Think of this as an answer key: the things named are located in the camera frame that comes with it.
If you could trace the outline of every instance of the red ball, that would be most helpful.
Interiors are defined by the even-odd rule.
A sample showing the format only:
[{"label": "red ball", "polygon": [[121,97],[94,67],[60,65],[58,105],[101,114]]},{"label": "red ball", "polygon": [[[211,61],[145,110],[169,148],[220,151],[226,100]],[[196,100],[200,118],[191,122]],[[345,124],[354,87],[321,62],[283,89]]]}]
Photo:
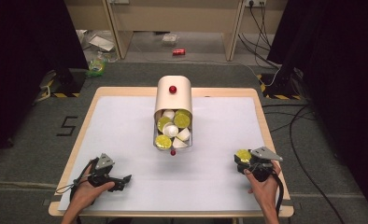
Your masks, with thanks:
[{"label": "red ball", "polygon": [[170,93],[176,93],[177,88],[175,86],[171,86],[171,87],[169,87],[169,91],[170,91]]}]

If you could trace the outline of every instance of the white paper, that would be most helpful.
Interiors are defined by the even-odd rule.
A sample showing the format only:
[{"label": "white paper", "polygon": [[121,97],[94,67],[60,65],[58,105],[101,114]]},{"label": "white paper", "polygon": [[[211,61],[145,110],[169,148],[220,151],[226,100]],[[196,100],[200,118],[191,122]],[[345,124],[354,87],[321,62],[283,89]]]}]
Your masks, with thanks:
[{"label": "white paper", "polygon": [[[250,97],[193,97],[192,147],[171,156],[153,146],[155,97],[101,97],[80,146],[69,183],[89,160],[106,153],[110,176],[132,179],[104,192],[88,210],[218,212],[260,210],[234,153],[264,146]],[[69,204],[69,191],[58,210]]]}]

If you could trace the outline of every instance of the black curtain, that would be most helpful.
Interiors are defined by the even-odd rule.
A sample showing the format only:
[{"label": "black curtain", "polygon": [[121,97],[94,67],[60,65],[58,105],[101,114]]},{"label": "black curtain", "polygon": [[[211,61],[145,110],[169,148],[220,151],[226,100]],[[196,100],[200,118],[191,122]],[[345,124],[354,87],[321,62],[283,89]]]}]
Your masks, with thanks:
[{"label": "black curtain", "polygon": [[0,1],[0,147],[59,68],[88,68],[64,1]]},{"label": "black curtain", "polygon": [[[315,2],[289,0],[270,60],[288,59],[292,40],[306,27],[307,6]],[[312,35],[303,36],[305,47],[295,52],[293,64],[304,71],[311,103],[368,201],[368,1],[326,3]]]}]

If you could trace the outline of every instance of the green object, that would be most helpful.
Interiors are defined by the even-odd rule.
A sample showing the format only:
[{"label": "green object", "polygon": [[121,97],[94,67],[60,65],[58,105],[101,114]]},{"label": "green object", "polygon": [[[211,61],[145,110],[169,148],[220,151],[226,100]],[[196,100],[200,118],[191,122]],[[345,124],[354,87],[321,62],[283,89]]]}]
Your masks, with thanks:
[{"label": "green object", "polygon": [[89,64],[89,71],[86,72],[87,76],[100,77],[105,72],[106,62],[100,59],[94,59]]}]

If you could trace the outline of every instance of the cylindrical container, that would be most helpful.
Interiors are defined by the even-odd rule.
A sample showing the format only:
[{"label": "cylindrical container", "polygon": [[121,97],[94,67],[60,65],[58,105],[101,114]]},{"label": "cylindrical container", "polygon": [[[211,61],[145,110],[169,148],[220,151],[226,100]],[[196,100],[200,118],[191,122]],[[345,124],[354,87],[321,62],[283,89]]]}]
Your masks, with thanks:
[{"label": "cylindrical container", "polygon": [[185,49],[174,49],[173,55],[185,55]]},{"label": "cylindrical container", "polygon": [[[163,133],[163,126],[170,125],[170,122],[178,127],[178,134],[176,131],[175,134],[166,134],[167,130]],[[171,150],[180,151],[182,148],[192,146],[191,83],[186,77],[166,76],[158,82],[154,111],[154,146],[160,150],[167,150],[168,148],[158,147],[159,144],[155,142],[159,135],[167,135],[171,139],[172,146],[169,148]]]}]

